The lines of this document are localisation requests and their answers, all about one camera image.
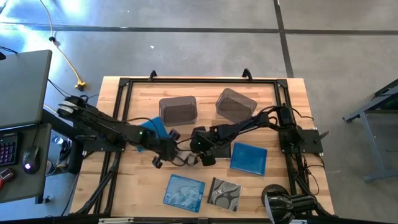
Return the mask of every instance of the gray floor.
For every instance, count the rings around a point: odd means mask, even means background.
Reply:
[[[53,23],[110,27],[278,28],[272,0],[47,0]],[[397,29],[395,0],[280,0],[286,29]],[[0,22],[48,24],[38,0],[9,0]],[[53,49],[49,31],[0,24],[0,45],[19,52]],[[61,48],[84,81],[87,94],[100,90],[105,75],[240,76],[250,68],[255,77],[286,77],[279,34],[170,32],[56,32]],[[341,117],[365,97],[397,78],[398,35],[287,35],[294,77],[305,79],[308,97],[321,131],[326,174],[337,215],[345,218],[398,222],[398,179],[365,184],[361,176],[374,169],[359,121]],[[54,50],[50,78],[79,94],[75,77]],[[62,100],[52,86],[45,103]],[[56,159],[57,147],[52,146]],[[0,205],[0,219],[60,215],[72,175],[48,178],[47,205],[32,200]]]

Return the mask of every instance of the black lamp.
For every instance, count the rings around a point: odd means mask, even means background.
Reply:
[[[266,207],[269,219],[276,224],[290,223],[296,214],[311,212],[317,207],[313,195],[289,196],[281,185],[268,185],[262,191],[262,204]]]

